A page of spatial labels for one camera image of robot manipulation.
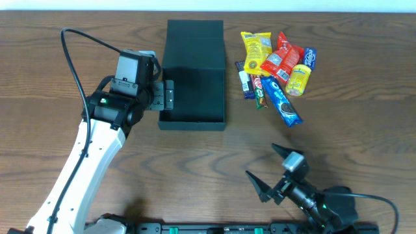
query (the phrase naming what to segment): yellow chip bag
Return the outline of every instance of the yellow chip bag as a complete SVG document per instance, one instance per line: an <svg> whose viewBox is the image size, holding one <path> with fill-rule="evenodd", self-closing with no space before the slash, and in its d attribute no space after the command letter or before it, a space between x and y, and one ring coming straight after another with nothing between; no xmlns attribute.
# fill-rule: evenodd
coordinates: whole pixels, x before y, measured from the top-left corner
<svg viewBox="0 0 416 234"><path fill-rule="evenodd" d="M242 40L246 46L247 57L244 63L244 71L254 75L270 74L261 69L260 66L272 54L272 42L270 41L271 32L241 32Z"/></svg>

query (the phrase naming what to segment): yellow can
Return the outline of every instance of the yellow can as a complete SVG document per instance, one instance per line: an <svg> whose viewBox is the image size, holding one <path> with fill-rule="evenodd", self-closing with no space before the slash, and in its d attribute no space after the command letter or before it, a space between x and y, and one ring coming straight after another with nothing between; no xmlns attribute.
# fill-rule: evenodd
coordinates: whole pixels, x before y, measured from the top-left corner
<svg viewBox="0 0 416 234"><path fill-rule="evenodd" d="M306 83L311 72L311 68L303 64L298 64L293 67L291 77L286 85L286 93L292 96L301 96L305 91Z"/></svg>

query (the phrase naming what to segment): black box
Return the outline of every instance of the black box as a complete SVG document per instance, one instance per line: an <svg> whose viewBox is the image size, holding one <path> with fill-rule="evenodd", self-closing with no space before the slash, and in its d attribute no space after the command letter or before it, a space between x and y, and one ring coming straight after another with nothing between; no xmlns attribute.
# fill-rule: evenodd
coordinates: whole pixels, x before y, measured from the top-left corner
<svg viewBox="0 0 416 234"><path fill-rule="evenodd" d="M226 49L222 21L168 20L162 62L174 81L174 109L159 115L162 130L223 131Z"/></svg>

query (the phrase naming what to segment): white backdrop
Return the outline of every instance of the white backdrop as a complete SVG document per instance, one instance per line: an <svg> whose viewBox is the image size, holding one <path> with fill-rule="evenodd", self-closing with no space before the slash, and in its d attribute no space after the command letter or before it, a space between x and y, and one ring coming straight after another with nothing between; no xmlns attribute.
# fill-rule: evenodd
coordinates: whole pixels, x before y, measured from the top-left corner
<svg viewBox="0 0 416 234"><path fill-rule="evenodd" d="M416 0L0 0L0 10L416 12Z"/></svg>

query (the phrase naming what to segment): wood grain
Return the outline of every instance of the wood grain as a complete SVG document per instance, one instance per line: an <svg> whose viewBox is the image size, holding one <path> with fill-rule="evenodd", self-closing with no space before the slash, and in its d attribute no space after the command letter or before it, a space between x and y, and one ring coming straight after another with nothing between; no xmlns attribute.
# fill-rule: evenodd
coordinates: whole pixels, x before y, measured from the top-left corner
<svg viewBox="0 0 416 234"><path fill-rule="evenodd" d="M224 20L224 132L160 131L147 112L129 135L94 200L103 213L165 222L304 220L290 201L261 203L245 170L273 184L282 173L270 143L306 151L310 182L346 185L392 199L399 233L415 233L416 15L342 13L0 12L0 233L23 229L51 190L72 148L81 101L59 33L74 27L119 47L163 57L168 19ZM318 50L305 94L291 98L304 119L287 128L271 106L243 100L234 62L241 31L284 31ZM114 74L118 56L68 35L70 54L91 93ZM358 200L361 220L393 225L383 203Z"/></svg>

